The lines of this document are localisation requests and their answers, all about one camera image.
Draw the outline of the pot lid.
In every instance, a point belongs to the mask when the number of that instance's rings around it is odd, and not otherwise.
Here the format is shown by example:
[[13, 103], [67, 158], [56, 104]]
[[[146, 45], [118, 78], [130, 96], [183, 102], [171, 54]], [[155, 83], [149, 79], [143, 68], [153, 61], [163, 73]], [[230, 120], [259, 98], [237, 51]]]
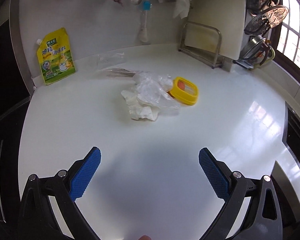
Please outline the pot lid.
[[275, 50], [271, 42], [257, 35], [252, 38], [241, 50], [238, 64], [245, 69], [260, 68], [275, 58]]

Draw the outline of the clear plastic bottle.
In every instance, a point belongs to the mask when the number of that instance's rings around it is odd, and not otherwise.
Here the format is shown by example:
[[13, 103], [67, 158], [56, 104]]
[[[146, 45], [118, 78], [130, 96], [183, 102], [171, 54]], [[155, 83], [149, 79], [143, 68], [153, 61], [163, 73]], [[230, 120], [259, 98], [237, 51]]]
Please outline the clear plastic bottle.
[[97, 66], [100, 68], [112, 67], [125, 62], [126, 57], [124, 53], [107, 52], [97, 56]]

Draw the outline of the white tissue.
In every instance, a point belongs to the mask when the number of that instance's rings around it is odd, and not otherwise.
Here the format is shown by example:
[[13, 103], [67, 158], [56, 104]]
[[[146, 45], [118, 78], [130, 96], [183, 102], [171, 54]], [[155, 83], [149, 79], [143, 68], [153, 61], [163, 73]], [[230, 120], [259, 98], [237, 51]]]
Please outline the white tissue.
[[147, 119], [150, 121], [157, 120], [159, 109], [157, 107], [149, 105], [148, 103], [140, 101], [138, 98], [138, 93], [136, 91], [123, 90], [121, 92], [121, 95], [125, 99], [131, 119]]

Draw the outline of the blue white bottle brush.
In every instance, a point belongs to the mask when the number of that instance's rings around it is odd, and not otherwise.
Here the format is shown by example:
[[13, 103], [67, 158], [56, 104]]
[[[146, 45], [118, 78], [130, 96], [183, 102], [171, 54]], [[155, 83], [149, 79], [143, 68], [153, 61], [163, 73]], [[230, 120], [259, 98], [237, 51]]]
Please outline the blue white bottle brush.
[[147, 31], [147, 19], [148, 13], [151, 9], [150, 1], [144, 1], [142, 4], [142, 13], [140, 18], [140, 30], [138, 33], [138, 38], [142, 44], [149, 44], [149, 37]]

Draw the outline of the yellow seasoning pouch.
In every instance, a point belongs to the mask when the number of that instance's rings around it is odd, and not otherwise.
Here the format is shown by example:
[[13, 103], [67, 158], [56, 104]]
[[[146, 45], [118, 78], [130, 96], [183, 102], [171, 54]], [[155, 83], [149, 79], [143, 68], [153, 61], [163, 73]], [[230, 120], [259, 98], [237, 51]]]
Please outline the yellow seasoning pouch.
[[69, 35], [65, 28], [37, 40], [37, 58], [45, 85], [50, 85], [76, 72]]

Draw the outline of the white cutting board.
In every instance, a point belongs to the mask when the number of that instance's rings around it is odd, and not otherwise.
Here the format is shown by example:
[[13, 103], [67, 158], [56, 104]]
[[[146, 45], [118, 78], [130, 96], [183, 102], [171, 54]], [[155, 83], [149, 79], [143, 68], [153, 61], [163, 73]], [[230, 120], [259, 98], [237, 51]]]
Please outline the white cutting board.
[[239, 58], [245, 23], [245, 0], [193, 0], [189, 21], [218, 29], [222, 36], [219, 54]]

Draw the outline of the clear plastic bag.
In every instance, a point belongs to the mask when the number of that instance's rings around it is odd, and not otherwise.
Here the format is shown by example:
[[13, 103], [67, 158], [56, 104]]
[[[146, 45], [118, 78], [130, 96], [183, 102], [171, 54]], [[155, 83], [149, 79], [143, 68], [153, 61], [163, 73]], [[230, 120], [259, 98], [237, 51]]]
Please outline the clear plastic bag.
[[138, 100], [157, 108], [164, 115], [178, 115], [180, 103], [168, 92], [173, 88], [169, 75], [158, 75], [152, 72], [138, 72], [133, 76]]

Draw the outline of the metal skimmer strainer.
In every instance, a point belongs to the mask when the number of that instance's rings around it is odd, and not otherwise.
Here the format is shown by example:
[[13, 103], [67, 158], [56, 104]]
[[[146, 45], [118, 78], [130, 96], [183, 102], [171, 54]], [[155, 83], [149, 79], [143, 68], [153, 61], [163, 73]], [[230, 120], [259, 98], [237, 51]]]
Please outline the metal skimmer strainer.
[[270, 7], [256, 15], [245, 27], [247, 35], [264, 35], [270, 29], [277, 27], [289, 14], [289, 9], [284, 5]]

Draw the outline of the metal cutting board rack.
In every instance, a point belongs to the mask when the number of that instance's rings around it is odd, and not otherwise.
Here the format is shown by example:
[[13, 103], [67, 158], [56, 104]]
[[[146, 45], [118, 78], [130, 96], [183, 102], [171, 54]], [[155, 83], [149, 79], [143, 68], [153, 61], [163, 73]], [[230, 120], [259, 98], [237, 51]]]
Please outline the metal cutting board rack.
[[225, 56], [221, 55], [222, 33], [215, 27], [187, 20], [181, 31], [179, 51], [207, 64], [222, 67]]

